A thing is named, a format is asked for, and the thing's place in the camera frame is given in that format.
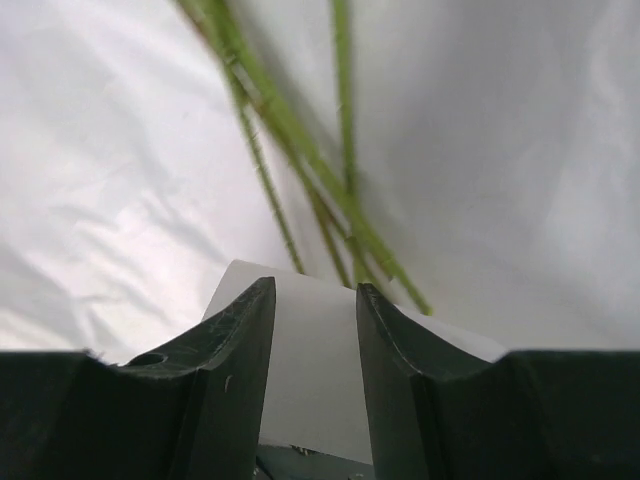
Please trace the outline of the pink artificial flower bouquet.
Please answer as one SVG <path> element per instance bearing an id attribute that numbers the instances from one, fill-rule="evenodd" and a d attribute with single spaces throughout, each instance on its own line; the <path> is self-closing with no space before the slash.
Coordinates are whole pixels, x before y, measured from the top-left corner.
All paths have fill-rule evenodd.
<path id="1" fill-rule="evenodd" d="M 261 123 L 301 183 L 342 285 L 353 288 L 369 282 L 382 288 L 396 280 L 420 313 L 432 314 L 432 306 L 367 219 L 359 202 L 348 2 L 331 4 L 342 176 L 330 167 L 267 64 L 259 58 L 256 45 L 244 31 L 231 2 L 181 1 L 178 6 L 219 62 L 261 187 L 295 271 L 303 274 L 306 269 L 268 171 L 256 122 Z"/>

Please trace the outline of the white wrapping paper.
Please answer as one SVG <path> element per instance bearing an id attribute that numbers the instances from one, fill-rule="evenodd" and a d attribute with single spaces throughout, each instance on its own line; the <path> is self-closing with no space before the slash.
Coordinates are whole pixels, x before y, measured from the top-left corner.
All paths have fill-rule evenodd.
<path id="1" fill-rule="evenodd" d="M 355 1 L 360 202 L 484 359 L 639 346 L 639 5 Z M 293 272 L 170 1 L 1 5 L 1 344 L 125 362 L 278 282 L 262 438 L 369 463 L 355 296 L 275 143 Z"/>

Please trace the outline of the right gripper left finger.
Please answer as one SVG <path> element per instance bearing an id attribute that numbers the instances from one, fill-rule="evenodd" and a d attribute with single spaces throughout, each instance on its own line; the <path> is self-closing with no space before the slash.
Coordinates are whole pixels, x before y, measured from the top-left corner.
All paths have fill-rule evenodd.
<path id="1" fill-rule="evenodd" d="M 124 365 L 1 355 L 5 479 L 249 479 L 276 303 L 271 277 Z"/>

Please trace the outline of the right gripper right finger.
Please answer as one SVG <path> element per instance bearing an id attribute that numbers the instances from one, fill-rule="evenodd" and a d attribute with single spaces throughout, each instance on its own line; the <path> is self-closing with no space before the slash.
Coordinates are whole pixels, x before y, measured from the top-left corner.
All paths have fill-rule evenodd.
<path id="1" fill-rule="evenodd" d="M 356 319 L 380 479 L 635 479 L 639 355 L 522 350 L 477 358 L 373 285 Z"/>

